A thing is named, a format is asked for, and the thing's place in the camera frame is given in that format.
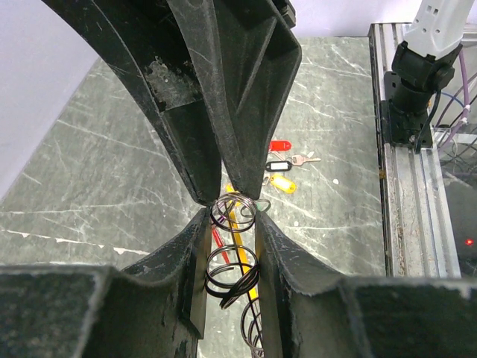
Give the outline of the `yellow handled chain keyring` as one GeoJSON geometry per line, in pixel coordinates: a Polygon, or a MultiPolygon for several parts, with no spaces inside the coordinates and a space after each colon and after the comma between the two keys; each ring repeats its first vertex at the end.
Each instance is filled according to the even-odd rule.
{"type": "Polygon", "coordinates": [[[221,310],[233,304],[243,304],[239,332],[252,357],[263,357],[262,314],[259,305],[259,259],[253,248],[256,214],[271,208],[267,199],[253,200],[225,185],[225,192],[210,210],[210,228],[214,224],[225,246],[215,247],[206,259],[204,288],[208,295],[219,300],[221,310]],[[230,264],[224,263],[220,253],[226,251],[230,264]]]}

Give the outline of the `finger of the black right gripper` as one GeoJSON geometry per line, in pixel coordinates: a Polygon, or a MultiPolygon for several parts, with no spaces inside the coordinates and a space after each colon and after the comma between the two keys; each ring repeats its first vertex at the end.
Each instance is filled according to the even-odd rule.
{"type": "Polygon", "coordinates": [[[159,135],[192,199],[219,195],[221,158],[167,1],[47,1],[113,70],[159,135]]]}
{"type": "Polygon", "coordinates": [[[302,59],[289,1],[170,1],[234,188],[257,199],[302,59]]]}

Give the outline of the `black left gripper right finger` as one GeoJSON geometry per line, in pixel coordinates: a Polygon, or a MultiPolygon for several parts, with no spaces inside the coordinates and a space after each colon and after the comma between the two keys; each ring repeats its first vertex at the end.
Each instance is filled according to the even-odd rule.
{"type": "Polygon", "coordinates": [[[346,276],[256,216],[267,357],[474,357],[476,281],[346,276]]]}

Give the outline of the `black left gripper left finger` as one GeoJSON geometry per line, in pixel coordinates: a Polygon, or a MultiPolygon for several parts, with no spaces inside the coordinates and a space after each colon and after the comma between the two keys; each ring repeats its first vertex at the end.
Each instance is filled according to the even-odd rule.
{"type": "Polygon", "coordinates": [[[1,267],[3,357],[195,357],[211,210],[153,253],[113,266],[1,267]]]}

